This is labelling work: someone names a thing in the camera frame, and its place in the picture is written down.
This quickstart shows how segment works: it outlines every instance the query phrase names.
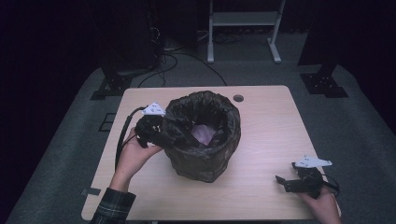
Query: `black cable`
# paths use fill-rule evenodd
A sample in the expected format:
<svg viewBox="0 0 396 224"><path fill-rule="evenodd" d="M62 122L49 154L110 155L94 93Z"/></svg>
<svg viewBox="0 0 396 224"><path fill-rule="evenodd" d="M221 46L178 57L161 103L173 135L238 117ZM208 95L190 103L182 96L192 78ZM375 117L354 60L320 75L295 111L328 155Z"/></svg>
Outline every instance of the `black cable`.
<svg viewBox="0 0 396 224"><path fill-rule="evenodd" d="M335 181L335 179L332 178L331 176L328 176L328 175L324 175L324 176L330 178L330 180L331 180L332 182L334 182L335 185L330 184L330 183L328 183L328 182L326 182L326 181L323 181L323 185L325 185L325 186L327 186L327 187L329 187L329 188L331 188L331 189L334 189L334 190L335 190L334 197L337 197L337 196L341 193L340 185L339 185L339 184L337 183L337 181Z"/></svg>
<svg viewBox="0 0 396 224"><path fill-rule="evenodd" d="M137 85L137 88L140 88L140 86L141 86L147 79L149 79L149 78L151 78L151 77L154 77L154 76L156 76L156 75L158 75L158 74L160 74L160 73L165 73L165 72L167 72L167 71L173 69L174 67L176 67L176 65L177 65L177 58L176 58L175 56L170 55L170 54L164 54L163 56L169 56L169 57L175 59L175 64L173 64L170 68L167 68L167 69L165 69L165 70L162 70L161 72L157 72L157 73L151 74L150 76L146 77L145 79L143 79L143 80L139 83L139 85Z"/></svg>
<svg viewBox="0 0 396 224"><path fill-rule="evenodd" d="M137 134L134 134L134 136L128 138L128 140L126 140L126 141L122 144L122 148L124 148L125 145L126 145L127 143L129 143L129 141L131 141L131 139L135 138L136 136L137 136Z"/></svg>
<svg viewBox="0 0 396 224"><path fill-rule="evenodd" d="M119 138L119 142L117 143L117 151L116 151L116 169L117 169L117 165L119 164L119 160L120 160L120 154L122 152L122 148L125 146L125 144L123 144L123 139L125 137L126 131L128 130L129 124L131 123L132 117L134 116L134 114L139 111L139 110L144 110L146 109L145 107L141 106L138 107L137 109L135 109L134 111L132 111L132 113L126 118L125 123L122 127L122 131L120 134L120 138Z"/></svg>
<svg viewBox="0 0 396 224"><path fill-rule="evenodd" d="M227 45L231 45L231 44L240 42L244 39L243 35L239 35L239 36L240 37L238 38L235 35L218 34L218 35L215 35L213 42L217 45L227 46Z"/></svg>
<svg viewBox="0 0 396 224"><path fill-rule="evenodd" d="M225 82L224 78L221 76L220 73L218 73L215 69L213 69L211 66L209 66L207 63L205 63L203 60L201 60L200 58L194 56L194 55L190 55L188 53L172 53L172 54L181 54L181 55L187 55L190 56L198 61L200 61L201 63L203 63L204 65L206 65L206 67L208 67L210 70L212 70L214 73L216 73L216 75L219 76L219 78L221 79L221 81L224 83L224 86L227 86L227 83Z"/></svg>

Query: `black stand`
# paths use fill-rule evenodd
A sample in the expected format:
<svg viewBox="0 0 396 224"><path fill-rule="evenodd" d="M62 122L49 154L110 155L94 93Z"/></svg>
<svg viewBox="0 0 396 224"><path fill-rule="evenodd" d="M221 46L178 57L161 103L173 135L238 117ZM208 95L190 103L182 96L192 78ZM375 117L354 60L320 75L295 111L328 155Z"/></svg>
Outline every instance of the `black stand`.
<svg viewBox="0 0 396 224"><path fill-rule="evenodd" d="M332 72L337 66L337 62L324 63L317 73L300 74L308 92L310 94L324 94L327 98L348 97L344 88L339 87L332 78Z"/></svg>
<svg viewBox="0 0 396 224"><path fill-rule="evenodd" d="M131 78L120 76L114 68L102 66L105 78L98 91L95 91L91 100L105 100L107 96L122 96L126 89L131 87Z"/></svg>

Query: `black bag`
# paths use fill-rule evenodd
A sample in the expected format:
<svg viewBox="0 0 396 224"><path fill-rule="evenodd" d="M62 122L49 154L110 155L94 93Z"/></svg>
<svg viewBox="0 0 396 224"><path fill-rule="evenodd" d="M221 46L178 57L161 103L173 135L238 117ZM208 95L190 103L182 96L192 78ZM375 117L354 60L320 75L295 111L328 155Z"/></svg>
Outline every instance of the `black bag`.
<svg viewBox="0 0 396 224"><path fill-rule="evenodd" d="M214 130L210 142L198 141L191 131L197 125ZM178 175L214 182L227 168L241 138L239 110L227 97L199 91L170 102L162 132L176 140L164 149Z"/></svg>

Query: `metal shelf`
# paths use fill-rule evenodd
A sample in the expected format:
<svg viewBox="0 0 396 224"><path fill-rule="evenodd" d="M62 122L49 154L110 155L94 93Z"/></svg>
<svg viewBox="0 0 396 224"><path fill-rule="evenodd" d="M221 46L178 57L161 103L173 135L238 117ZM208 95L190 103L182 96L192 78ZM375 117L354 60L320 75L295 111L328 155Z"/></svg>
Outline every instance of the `metal shelf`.
<svg viewBox="0 0 396 224"><path fill-rule="evenodd" d="M207 43L207 62L213 63L215 56L213 52L213 27L215 26L256 26L272 25L274 31L271 38L267 38L268 46L273 54L274 62L281 63L277 52L275 41L280 21L282 19L283 8L286 0L280 1L278 11L270 12L214 12L213 0L210 0L209 9L209 41Z"/></svg>
<svg viewBox="0 0 396 224"><path fill-rule="evenodd" d="M275 25L277 12L214 12L213 26Z"/></svg>

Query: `wooden table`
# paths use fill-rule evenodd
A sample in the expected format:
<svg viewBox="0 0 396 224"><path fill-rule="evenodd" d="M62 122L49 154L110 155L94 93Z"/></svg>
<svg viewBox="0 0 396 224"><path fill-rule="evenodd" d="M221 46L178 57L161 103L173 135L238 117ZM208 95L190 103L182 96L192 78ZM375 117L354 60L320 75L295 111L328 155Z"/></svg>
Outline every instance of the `wooden table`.
<svg viewBox="0 0 396 224"><path fill-rule="evenodd" d="M117 142L126 117L139 106L158 102L166 108L173 99L195 91L228 97L241 114L242 136L227 170L214 182L179 176L164 152L154 155L132 179L129 191L136 200L131 220L274 220L309 219L309 210L293 193L276 183L275 175L298 176L291 167L304 155L317 154L290 91L285 86L149 88L125 91L82 210L92 219L114 173ZM240 94L244 101L233 97ZM136 113L135 126L142 117Z"/></svg>

